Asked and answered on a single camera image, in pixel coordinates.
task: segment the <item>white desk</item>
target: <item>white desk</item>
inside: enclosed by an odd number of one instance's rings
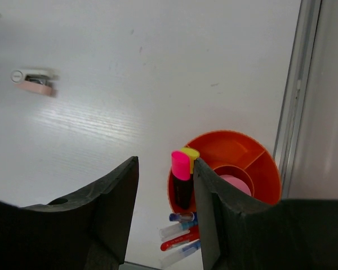
[[[170,152],[214,129],[273,151],[300,0],[0,0],[0,199],[47,203],[139,156],[126,260],[159,267]],[[53,68],[56,97],[10,72]],[[200,269],[201,254],[172,269]]]

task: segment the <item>orange desk organizer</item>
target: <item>orange desk organizer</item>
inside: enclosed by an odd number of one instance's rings
[[[244,181],[252,196],[276,204],[282,195],[279,171],[271,154],[253,138],[239,132],[219,130],[205,133],[186,144],[218,174],[231,174]],[[172,174],[168,176],[168,199],[174,213],[196,211],[193,195],[187,210],[175,204]]]

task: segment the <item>yellow highlighter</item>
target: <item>yellow highlighter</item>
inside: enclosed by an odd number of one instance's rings
[[[180,149],[180,152],[185,153],[190,158],[190,175],[193,177],[193,169],[194,169],[194,160],[200,157],[200,153],[190,147],[183,147]]]

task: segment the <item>pen cap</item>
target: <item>pen cap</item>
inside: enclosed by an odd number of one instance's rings
[[[179,180],[190,180],[190,157],[181,151],[173,151],[171,153],[171,171]]]
[[[166,227],[164,229],[160,229],[159,234],[162,239],[166,239],[169,236],[173,236],[179,232],[186,231],[196,225],[198,225],[197,221],[178,223],[178,224],[174,224],[169,227]]]
[[[188,222],[197,220],[197,212],[171,213],[169,221]]]
[[[183,147],[180,149],[180,151],[187,154],[187,156],[190,158],[190,173],[193,174],[194,160],[200,157],[200,153],[190,147]]]

